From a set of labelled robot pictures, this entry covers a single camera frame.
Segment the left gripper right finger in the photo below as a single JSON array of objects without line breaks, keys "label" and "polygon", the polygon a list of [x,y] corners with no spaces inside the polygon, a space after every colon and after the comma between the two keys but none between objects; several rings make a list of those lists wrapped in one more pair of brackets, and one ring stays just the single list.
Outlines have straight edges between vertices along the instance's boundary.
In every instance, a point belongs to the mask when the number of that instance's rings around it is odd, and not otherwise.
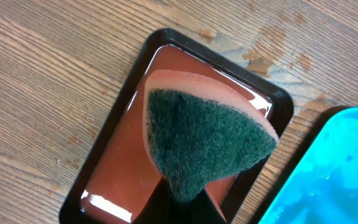
[{"label": "left gripper right finger", "polygon": [[178,222],[182,224],[227,223],[205,190],[202,190],[192,201],[179,204]]}]

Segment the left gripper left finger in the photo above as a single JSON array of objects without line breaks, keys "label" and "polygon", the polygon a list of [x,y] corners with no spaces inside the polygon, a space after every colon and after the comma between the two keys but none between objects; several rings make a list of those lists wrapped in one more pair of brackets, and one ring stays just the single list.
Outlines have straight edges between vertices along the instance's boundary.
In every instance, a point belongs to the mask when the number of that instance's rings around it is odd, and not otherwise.
[{"label": "left gripper left finger", "polygon": [[177,224],[175,202],[165,179],[161,179],[132,224]]}]

